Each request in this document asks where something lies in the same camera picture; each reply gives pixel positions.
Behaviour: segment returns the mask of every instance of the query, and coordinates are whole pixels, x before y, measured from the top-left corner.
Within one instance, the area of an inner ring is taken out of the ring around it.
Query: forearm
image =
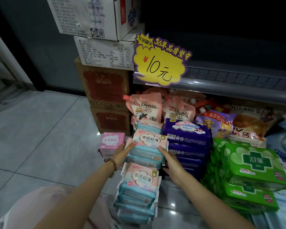
[[[57,204],[35,227],[35,229],[82,229],[99,197],[108,177],[112,175],[112,162],[103,164],[78,188]]]
[[[248,220],[227,206],[189,173],[182,178],[181,188],[211,229],[255,228]]]

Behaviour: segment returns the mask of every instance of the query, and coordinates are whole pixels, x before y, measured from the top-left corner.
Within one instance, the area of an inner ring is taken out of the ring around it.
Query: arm
[[[164,171],[183,189],[211,229],[232,229],[236,225],[239,229],[256,228],[186,172],[174,154],[168,153],[162,147],[158,149],[168,163],[169,169],[163,168]]]
[[[132,142],[127,148],[122,144],[116,150],[113,160],[117,168],[124,162],[129,151],[134,147]],[[99,197],[107,179],[113,174],[114,165],[108,161],[88,177],[78,188],[57,204],[34,229],[82,229]]]

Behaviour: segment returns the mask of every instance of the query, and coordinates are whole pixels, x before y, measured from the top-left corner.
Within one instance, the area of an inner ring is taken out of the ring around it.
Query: bracelet
[[[105,163],[108,162],[108,161],[111,161],[111,162],[113,163],[113,166],[114,166],[114,172],[113,172],[113,174],[109,177],[109,178],[112,178],[112,177],[116,174],[116,162],[115,162],[113,159],[109,158],[109,159],[105,160]]]

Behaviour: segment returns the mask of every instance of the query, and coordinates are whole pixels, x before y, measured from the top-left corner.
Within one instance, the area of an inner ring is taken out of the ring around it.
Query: white cap
[[[206,113],[206,110],[204,109],[204,107],[199,108],[199,111],[200,111],[201,114]]]
[[[190,100],[190,103],[191,103],[191,104],[195,104],[195,103],[196,103],[196,100],[193,98],[193,99]]]

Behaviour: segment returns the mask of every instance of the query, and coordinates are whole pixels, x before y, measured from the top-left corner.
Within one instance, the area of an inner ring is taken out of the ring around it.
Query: red yuan symbol
[[[145,56],[145,58],[143,59],[143,61],[144,61],[144,62],[147,62],[148,58],[149,58],[149,57],[146,57],[146,56]]]

